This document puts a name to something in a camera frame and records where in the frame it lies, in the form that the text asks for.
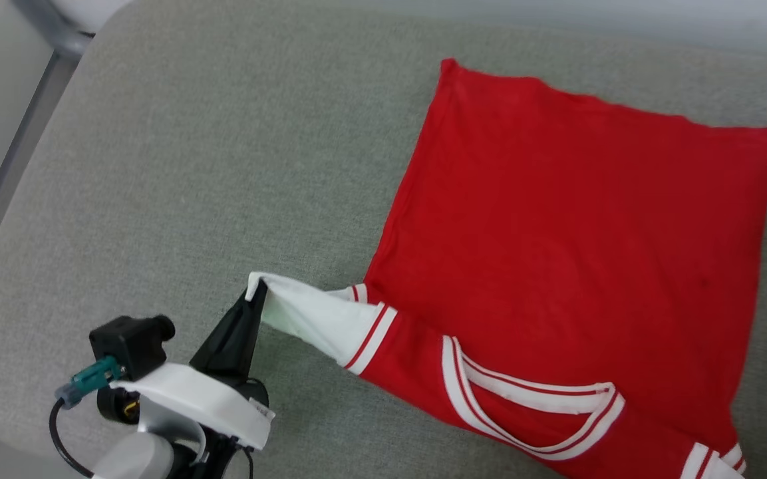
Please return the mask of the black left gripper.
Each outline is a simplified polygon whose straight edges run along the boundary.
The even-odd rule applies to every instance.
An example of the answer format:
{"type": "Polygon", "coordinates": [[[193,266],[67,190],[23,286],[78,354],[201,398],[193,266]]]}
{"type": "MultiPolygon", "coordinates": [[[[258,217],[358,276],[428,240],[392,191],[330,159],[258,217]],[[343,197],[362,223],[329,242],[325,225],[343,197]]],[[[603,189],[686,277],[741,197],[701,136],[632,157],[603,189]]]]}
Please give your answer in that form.
{"type": "MultiPolygon", "coordinates": [[[[189,361],[192,368],[207,376],[246,380],[236,385],[236,391],[244,399],[261,401],[264,406],[269,406],[267,388],[258,379],[249,378],[249,370],[267,292],[268,287],[262,280],[245,289],[189,361]]],[[[205,433],[204,457],[177,467],[178,478],[223,478],[238,452],[246,457],[247,477],[253,477],[252,454],[255,449],[252,446],[242,446],[236,437],[226,436],[206,426],[202,430],[205,433]]]]}

